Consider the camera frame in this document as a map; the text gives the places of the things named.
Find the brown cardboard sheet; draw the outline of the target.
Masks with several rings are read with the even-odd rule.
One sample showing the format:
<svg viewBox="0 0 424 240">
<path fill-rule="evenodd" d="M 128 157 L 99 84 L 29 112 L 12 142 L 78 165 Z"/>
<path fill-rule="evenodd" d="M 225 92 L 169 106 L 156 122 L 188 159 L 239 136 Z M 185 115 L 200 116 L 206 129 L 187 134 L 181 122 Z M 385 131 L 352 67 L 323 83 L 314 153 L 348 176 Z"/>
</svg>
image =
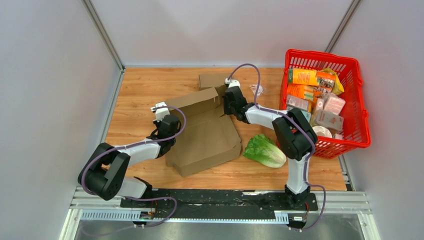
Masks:
<svg viewBox="0 0 424 240">
<path fill-rule="evenodd" d="M 186 126 L 175 145 L 165 154 L 166 165 L 182 177 L 237 159 L 241 138 L 230 116 L 224 113 L 223 100 L 213 87 L 165 101 L 172 115 Z"/>
</svg>

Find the brown cardboard box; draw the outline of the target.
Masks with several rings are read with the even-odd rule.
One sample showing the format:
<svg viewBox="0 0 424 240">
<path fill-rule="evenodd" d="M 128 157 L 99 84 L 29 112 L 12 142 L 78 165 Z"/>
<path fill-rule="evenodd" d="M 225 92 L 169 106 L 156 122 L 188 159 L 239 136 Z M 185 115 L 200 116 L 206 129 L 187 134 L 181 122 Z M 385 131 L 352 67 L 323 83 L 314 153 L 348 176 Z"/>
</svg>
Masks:
<svg viewBox="0 0 424 240">
<path fill-rule="evenodd" d="M 219 88 L 225 85 L 230 73 L 206 73 L 199 75 L 199 90 Z"/>
</svg>

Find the clear bag white parts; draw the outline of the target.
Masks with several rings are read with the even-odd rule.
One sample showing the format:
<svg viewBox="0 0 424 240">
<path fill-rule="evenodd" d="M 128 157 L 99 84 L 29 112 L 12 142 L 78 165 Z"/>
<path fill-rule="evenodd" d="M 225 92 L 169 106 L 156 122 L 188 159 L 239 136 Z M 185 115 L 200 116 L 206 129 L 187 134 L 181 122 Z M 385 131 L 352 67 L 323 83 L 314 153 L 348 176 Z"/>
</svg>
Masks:
<svg viewBox="0 0 424 240">
<path fill-rule="evenodd" d="M 252 90 L 252 93 L 258 98 L 260 97 L 266 89 L 262 85 L 258 84 L 252 84 L 249 86 L 249 88 Z"/>
</svg>

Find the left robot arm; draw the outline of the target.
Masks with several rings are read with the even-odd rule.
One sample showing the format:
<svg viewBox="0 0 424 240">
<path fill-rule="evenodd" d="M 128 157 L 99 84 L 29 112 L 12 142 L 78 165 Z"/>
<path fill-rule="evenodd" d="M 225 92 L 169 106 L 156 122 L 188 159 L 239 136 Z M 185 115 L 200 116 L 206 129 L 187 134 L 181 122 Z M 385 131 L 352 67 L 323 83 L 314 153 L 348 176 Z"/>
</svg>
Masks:
<svg viewBox="0 0 424 240">
<path fill-rule="evenodd" d="M 112 146 L 100 143 L 78 175 L 77 182 L 87 193 L 105 201 L 115 197 L 140 199 L 151 186 L 136 177 L 127 177 L 128 167 L 162 157 L 176 143 L 181 121 L 168 114 L 155 120 L 156 129 L 144 140 L 129 145 Z"/>
</svg>

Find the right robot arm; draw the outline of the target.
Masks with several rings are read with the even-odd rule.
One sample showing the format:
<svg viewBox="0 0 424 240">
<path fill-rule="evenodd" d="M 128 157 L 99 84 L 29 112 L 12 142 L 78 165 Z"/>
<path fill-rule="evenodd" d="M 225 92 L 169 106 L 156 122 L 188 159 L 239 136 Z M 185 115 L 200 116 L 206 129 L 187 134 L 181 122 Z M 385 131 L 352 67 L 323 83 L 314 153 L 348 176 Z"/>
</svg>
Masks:
<svg viewBox="0 0 424 240">
<path fill-rule="evenodd" d="M 298 108 L 276 110 L 248 103 L 238 86 L 225 90 L 223 103 L 226 115 L 274 130 L 288 160 L 288 179 L 284 186 L 287 201 L 293 206 L 303 203 L 311 191 L 309 159 L 316 150 L 318 137 L 302 111 Z"/>
</svg>

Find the teal box package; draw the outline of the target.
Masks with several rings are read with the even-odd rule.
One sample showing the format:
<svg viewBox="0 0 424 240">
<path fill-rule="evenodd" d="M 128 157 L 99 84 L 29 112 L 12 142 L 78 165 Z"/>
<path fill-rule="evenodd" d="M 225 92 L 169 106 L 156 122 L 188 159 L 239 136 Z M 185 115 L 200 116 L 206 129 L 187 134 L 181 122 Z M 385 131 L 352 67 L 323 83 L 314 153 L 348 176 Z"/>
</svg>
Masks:
<svg viewBox="0 0 424 240">
<path fill-rule="evenodd" d="M 287 111 L 290 111 L 292 109 L 294 109 L 294 107 L 292 107 L 292 106 L 288 106 L 286 108 Z M 311 121 L 311 118 L 312 118 L 312 114 L 310 112 L 308 112 L 308 111 L 303 110 L 303 109 L 299 109 L 299 110 L 302 112 L 302 114 L 304 115 L 304 117 L 306 118 L 306 120 L 308 122 L 310 122 Z"/>
</svg>

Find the green lettuce head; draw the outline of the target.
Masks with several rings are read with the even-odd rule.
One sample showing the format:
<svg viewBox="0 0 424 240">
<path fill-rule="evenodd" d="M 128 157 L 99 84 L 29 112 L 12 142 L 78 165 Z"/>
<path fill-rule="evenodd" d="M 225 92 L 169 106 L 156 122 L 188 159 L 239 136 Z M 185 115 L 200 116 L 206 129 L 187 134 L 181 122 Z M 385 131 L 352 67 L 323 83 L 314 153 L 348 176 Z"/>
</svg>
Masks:
<svg viewBox="0 0 424 240">
<path fill-rule="evenodd" d="M 264 134 L 252 137 L 242 155 L 269 168 L 280 168 L 287 162 L 285 154 Z"/>
</svg>

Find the orange sponge pack lower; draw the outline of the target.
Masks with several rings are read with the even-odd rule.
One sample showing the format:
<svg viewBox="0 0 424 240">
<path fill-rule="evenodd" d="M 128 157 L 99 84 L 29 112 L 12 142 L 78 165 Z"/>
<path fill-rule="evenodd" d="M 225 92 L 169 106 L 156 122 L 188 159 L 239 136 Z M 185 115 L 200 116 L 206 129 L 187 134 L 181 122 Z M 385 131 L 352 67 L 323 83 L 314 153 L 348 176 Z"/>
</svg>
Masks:
<svg viewBox="0 0 424 240">
<path fill-rule="evenodd" d="M 311 102 L 314 101 L 314 87 L 311 85 L 289 83 L 287 94 Z"/>
</svg>

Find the pink white package lower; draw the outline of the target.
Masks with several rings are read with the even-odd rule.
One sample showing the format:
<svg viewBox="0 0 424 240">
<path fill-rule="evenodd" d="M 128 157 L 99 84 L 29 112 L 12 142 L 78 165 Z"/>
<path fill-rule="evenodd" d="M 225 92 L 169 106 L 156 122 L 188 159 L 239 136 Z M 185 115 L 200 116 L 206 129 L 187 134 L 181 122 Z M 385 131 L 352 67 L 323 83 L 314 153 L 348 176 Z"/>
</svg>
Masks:
<svg viewBox="0 0 424 240">
<path fill-rule="evenodd" d="M 344 118 L 325 110 L 318 110 L 311 119 L 312 126 L 321 126 L 330 131 L 340 133 L 343 130 Z"/>
</svg>

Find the pink snack package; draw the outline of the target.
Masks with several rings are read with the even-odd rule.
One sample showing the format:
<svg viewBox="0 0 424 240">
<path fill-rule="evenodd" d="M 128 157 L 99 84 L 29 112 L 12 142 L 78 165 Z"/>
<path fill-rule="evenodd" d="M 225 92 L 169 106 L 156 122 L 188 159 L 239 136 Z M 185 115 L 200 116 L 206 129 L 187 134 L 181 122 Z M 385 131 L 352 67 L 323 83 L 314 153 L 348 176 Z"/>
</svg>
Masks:
<svg viewBox="0 0 424 240">
<path fill-rule="evenodd" d="M 329 96 L 324 103 L 323 110 L 334 115 L 340 115 L 346 101 L 338 96 Z"/>
</svg>

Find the yellow snack bag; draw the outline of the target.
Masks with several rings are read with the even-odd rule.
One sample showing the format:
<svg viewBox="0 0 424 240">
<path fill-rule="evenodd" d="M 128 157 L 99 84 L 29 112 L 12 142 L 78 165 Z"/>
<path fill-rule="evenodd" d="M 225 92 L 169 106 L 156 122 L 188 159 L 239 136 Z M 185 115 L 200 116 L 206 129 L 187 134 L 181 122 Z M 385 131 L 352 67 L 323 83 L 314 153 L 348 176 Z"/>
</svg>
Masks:
<svg viewBox="0 0 424 240">
<path fill-rule="evenodd" d="M 344 89 L 342 83 L 340 82 L 339 75 L 338 75 L 337 72 L 335 72 L 334 70 L 332 70 L 329 67 L 324 68 L 321 71 L 323 73 L 327 73 L 327 74 L 334 76 L 333 83 L 331 84 L 331 86 L 332 86 L 331 92 L 332 93 L 334 93 L 336 96 L 339 96 L 340 94 L 345 92 L 345 89 Z"/>
</svg>

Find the red plastic basket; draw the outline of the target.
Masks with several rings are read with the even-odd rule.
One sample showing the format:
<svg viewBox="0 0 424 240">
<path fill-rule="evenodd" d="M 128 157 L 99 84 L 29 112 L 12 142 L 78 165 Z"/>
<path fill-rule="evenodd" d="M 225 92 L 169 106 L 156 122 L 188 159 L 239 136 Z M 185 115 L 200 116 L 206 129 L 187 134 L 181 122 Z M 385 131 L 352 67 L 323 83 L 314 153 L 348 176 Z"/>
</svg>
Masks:
<svg viewBox="0 0 424 240">
<path fill-rule="evenodd" d="M 299 108 L 318 136 L 315 156 L 332 159 L 372 143 L 362 86 L 356 59 L 289 49 L 279 108 Z"/>
</svg>

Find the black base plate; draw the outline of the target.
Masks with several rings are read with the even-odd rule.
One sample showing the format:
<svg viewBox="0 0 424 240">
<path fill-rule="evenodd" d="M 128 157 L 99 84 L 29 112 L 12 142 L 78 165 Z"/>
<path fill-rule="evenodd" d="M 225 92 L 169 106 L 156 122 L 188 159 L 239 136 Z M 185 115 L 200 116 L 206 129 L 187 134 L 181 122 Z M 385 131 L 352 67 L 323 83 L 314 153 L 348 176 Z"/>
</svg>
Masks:
<svg viewBox="0 0 424 240">
<path fill-rule="evenodd" d="M 174 206 L 173 219 L 271 220 L 276 211 L 317 211 L 316 196 L 310 193 L 296 206 L 281 191 L 169 189 L 149 190 L 147 198 L 156 201 L 141 202 L 123 199 L 122 208 L 155 210 L 158 218 L 166 217 Z"/>
</svg>

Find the aluminium frame post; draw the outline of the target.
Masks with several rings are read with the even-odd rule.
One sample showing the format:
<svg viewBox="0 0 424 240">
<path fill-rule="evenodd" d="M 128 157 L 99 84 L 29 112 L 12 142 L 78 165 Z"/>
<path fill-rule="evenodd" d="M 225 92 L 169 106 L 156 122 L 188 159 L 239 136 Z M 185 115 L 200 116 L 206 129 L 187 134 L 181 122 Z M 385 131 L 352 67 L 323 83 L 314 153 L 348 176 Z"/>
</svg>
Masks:
<svg viewBox="0 0 424 240">
<path fill-rule="evenodd" d="M 344 33 L 344 31 L 346 30 L 348 24 L 350 23 L 350 21 L 352 20 L 352 18 L 354 17 L 358 7 L 360 6 L 360 4 L 362 3 L 362 0 L 352 0 L 346 10 L 346 12 L 344 13 L 343 17 L 341 18 L 338 26 L 336 27 L 332 37 L 330 38 L 324 52 L 325 53 L 331 53 L 332 50 L 334 49 L 334 47 L 337 45 L 340 37 L 342 36 L 342 34 Z"/>
<path fill-rule="evenodd" d="M 104 27 L 104 24 L 102 23 L 102 20 L 91 0 L 82 0 L 81 1 L 90 16 L 91 20 L 93 21 L 93 24 L 95 28 L 97 29 L 98 33 L 100 34 L 100 37 L 102 38 L 109 54 L 111 55 L 113 61 L 115 62 L 116 66 L 118 67 L 119 71 L 123 73 L 125 71 L 125 66 L 115 48 L 115 46 L 112 43 L 112 40 L 110 36 L 107 33 L 106 28 Z"/>
</svg>

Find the aluminium frame post right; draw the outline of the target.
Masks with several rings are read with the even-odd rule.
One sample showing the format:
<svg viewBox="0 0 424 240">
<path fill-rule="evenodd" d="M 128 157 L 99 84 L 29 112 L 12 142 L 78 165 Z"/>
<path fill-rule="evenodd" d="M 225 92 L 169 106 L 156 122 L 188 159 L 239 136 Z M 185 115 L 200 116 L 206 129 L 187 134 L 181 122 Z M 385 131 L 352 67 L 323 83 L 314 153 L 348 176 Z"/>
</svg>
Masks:
<svg viewBox="0 0 424 240">
<path fill-rule="evenodd" d="M 331 53 L 332 50 L 334 49 L 334 47 L 337 45 L 340 37 L 342 36 L 342 34 L 344 33 L 344 31 L 346 30 L 348 24 L 350 23 L 350 21 L 352 20 L 352 18 L 354 17 L 358 7 L 360 6 L 360 4 L 362 3 L 362 0 L 352 0 L 346 10 L 346 12 L 344 13 L 343 17 L 341 18 L 338 26 L 336 27 L 332 37 L 330 38 L 324 52 L 325 53 Z"/>
</svg>

